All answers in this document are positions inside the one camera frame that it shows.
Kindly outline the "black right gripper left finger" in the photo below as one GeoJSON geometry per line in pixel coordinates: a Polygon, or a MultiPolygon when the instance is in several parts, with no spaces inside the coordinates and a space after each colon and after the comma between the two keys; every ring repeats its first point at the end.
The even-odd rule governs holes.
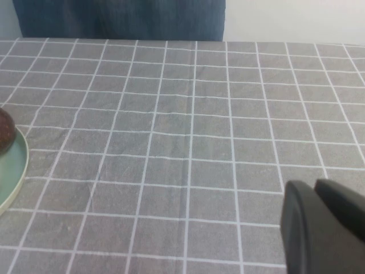
{"type": "Polygon", "coordinates": [[[287,182],[280,229],[288,273],[364,273],[364,242],[305,182],[287,182]]]}

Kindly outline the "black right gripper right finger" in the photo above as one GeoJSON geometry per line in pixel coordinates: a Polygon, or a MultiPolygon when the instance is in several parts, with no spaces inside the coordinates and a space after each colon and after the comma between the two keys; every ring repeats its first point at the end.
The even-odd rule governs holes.
{"type": "Polygon", "coordinates": [[[318,179],[314,191],[338,221],[364,242],[364,196],[330,179],[318,179]]]}

